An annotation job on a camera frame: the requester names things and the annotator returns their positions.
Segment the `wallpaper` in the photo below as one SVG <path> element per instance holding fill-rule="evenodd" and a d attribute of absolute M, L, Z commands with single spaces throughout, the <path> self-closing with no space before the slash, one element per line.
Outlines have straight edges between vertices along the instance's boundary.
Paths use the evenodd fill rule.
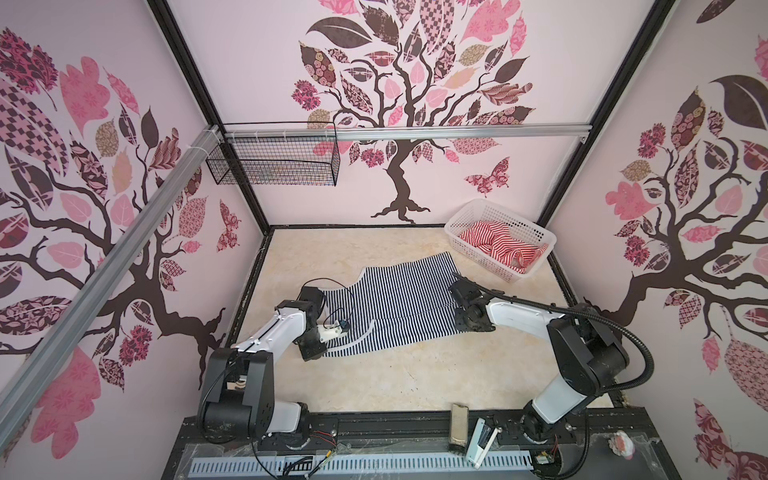
<path fill-rule="evenodd" d="M 29 21 L 55 13 L 40 3 L 4 6 L 0 34 L 3 383 L 204 127 L 143 2 L 82 4 L 46 30 Z M 115 12 L 121 27 L 106 35 Z M 142 39 L 125 42 L 126 30 Z M 159 476 L 259 242 L 238 189 L 199 168 L 2 453 L 0 476 L 90 478 L 99 458 L 133 465 L 110 478 Z"/>
<path fill-rule="evenodd" d="M 578 292 L 657 359 L 627 395 L 683 478 L 768 478 L 766 15 L 683 2 L 551 225 Z"/>
<path fill-rule="evenodd" d="M 621 8 L 622 29 L 605 26 L 614 8 L 605 2 L 558 12 L 526 0 L 299 3 L 173 2 L 225 121 L 339 129 L 587 122 L 648 5 Z M 227 12 L 250 24 L 234 20 L 212 35 L 221 15 L 222 24 L 233 21 Z M 579 41 L 584 47 L 572 51 L 568 42 Z M 275 224 L 441 223 L 475 198 L 535 219 L 577 141 L 340 142 L 337 186 L 254 189 Z M 321 142 L 300 159 L 332 147 Z"/>

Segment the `cable hose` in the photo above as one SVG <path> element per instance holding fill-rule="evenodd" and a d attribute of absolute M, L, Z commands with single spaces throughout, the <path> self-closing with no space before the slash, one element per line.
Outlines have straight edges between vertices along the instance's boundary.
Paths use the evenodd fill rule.
<path fill-rule="evenodd" d="M 584 311 L 576 310 L 572 308 L 564 308 L 561 306 L 556 306 L 554 304 L 545 305 L 543 303 L 534 302 L 533 300 L 519 299 L 516 296 L 506 296 L 503 293 L 499 293 L 497 290 L 491 290 L 482 285 L 478 285 L 477 283 L 469 279 L 466 279 L 463 276 L 459 276 L 455 273 L 454 275 L 464 281 L 471 283 L 472 285 L 476 286 L 478 289 L 482 290 L 483 292 L 486 292 L 502 300 L 507 300 L 510 303 L 520 303 L 521 305 L 533 306 L 534 308 L 538 308 L 540 310 L 547 310 L 548 312 L 563 313 L 566 315 L 576 316 L 577 318 L 589 319 L 594 322 L 602 323 L 605 326 L 609 326 L 612 329 L 618 330 L 624 336 L 626 336 L 627 339 L 629 339 L 629 341 L 632 342 L 637 347 L 637 349 L 640 351 L 640 354 L 643 356 L 643 361 L 645 361 L 645 367 L 643 368 L 643 372 L 636 378 L 629 380 L 627 382 L 617 383 L 615 385 L 604 387 L 600 391 L 600 394 L 603 394 L 606 392 L 616 392 L 618 390 L 633 389 L 637 386 L 643 385 L 654 374 L 654 368 L 655 368 L 654 358 L 650 354 L 650 350 L 648 349 L 648 347 L 646 347 L 645 344 L 639 338 L 637 338 L 637 336 L 634 333 L 630 332 L 629 330 L 619 325 L 618 323 L 614 322 L 613 320 L 607 319 L 604 316 L 600 316 L 595 313 L 584 312 Z"/>

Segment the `beige tabletop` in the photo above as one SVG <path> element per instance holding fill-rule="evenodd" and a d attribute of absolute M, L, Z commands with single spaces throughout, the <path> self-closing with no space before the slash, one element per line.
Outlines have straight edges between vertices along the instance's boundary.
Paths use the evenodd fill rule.
<path fill-rule="evenodd" d="M 506 283 L 451 249 L 441 228 L 277 230 L 264 261 L 238 341 L 272 318 L 275 305 L 301 285 L 326 276 L 344 285 L 366 266 L 388 266 L 449 251 L 459 271 L 483 286 L 565 306 L 544 261 L 526 280 Z M 315 286 L 333 288 L 331 282 Z M 290 346 L 275 364 L 275 396 L 304 402 L 313 412 L 520 409 L 557 374 L 548 342 L 512 328 L 463 333 L 412 345 L 304 362 Z M 610 407 L 607 396 L 591 406 Z"/>

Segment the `white plastic basket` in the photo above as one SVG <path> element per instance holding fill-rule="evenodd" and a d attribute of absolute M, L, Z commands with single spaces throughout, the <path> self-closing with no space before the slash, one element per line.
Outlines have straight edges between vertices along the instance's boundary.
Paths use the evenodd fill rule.
<path fill-rule="evenodd" d="M 528 266 L 525 273 L 516 272 L 512 268 L 486 255 L 479 248 L 475 248 L 459 238 L 469 227 L 479 221 L 506 223 L 509 225 L 509 234 L 512 235 L 512 238 L 536 247 L 546 243 L 548 245 L 547 249 L 535 262 Z M 465 254 L 509 283 L 533 275 L 542 263 L 547 262 L 547 256 L 552 251 L 554 243 L 558 241 L 551 231 L 515 215 L 500 205 L 481 198 L 469 202 L 456 215 L 451 217 L 451 220 L 448 220 L 448 223 L 445 224 L 445 232 L 448 234 L 451 240 L 451 247 L 454 250 Z"/>

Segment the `black frame edge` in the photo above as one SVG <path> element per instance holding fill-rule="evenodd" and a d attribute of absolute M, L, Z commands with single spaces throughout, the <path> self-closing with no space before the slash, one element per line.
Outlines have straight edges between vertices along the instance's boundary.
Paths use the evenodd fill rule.
<path fill-rule="evenodd" d="M 197 106 L 200 107 L 200 111 L 205 117 L 205 121 L 208 122 L 208 124 L 219 127 L 219 132 L 224 136 L 227 129 L 221 121 L 216 105 L 214 105 L 214 100 L 210 96 L 208 88 L 205 86 L 203 77 L 200 75 L 200 70 L 198 70 L 197 64 L 195 64 L 194 59 L 192 58 L 192 53 L 181 34 L 181 30 L 176 22 L 174 13 L 170 9 L 170 5 L 168 5 L 167 0 L 147 0 L 147 4 L 152 11 L 152 15 L 154 15 L 157 25 L 163 32 L 168 47 L 170 47 L 171 52 L 173 52 L 174 57 L 176 58 L 181 73 L 187 80 L 187 84 L 197 101 Z M 245 172 L 243 172 L 243 167 L 237 159 L 237 154 L 229 142 L 227 142 L 226 138 L 224 138 L 224 141 L 221 143 L 221 148 L 224 152 L 224 156 L 230 159 L 228 161 L 233 173 L 240 173 L 243 175 L 242 178 L 245 178 Z M 256 198 L 256 193 L 253 192 L 253 188 L 248 183 L 238 185 L 240 186 L 240 191 L 243 192 L 243 197 L 245 197 L 245 201 L 253 214 L 253 218 L 256 219 L 256 222 L 261 229 L 261 233 L 266 236 L 267 232 L 270 230 L 270 223 L 267 221 L 266 215 L 261 209 L 261 205 Z"/>
<path fill-rule="evenodd" d="M 630 46 L 629 51 L 624 56 L 621 66 L 616 72 L 613 81 L 611 81 L 608 90 L 605 92 L 605 96 L 603 96 L 597 111 L 594 113 L 590 122 L 592 129 L 587 140 L 577 146 L 576 151 L 571 156 L 562 175 L 558 179 L 557 185 L 547 199 L 547 203 L 544 205 L 538 220 L 536 220 L 536 223 L 542 227 L 546 227 L 550 220 L 552 220 L 554 212 L 558 209 L 560 202 L 562 202 L 565 194 L 568 192 L 568 188 L 576 178 L 584 160 L 589 155 L 600 132 L 611 116 L 616 103 L 618 103 L 634 76 L 634 72 L 648 52 L 648 49 L 654 43 L 656 35 L 661 30 L 662 25 L 664 25 L 675 2 L 676 0 L 656 0 L 650 7 L 650 11 L 643 21 L 640 31 L 632 41 L 632 46 Z"/>

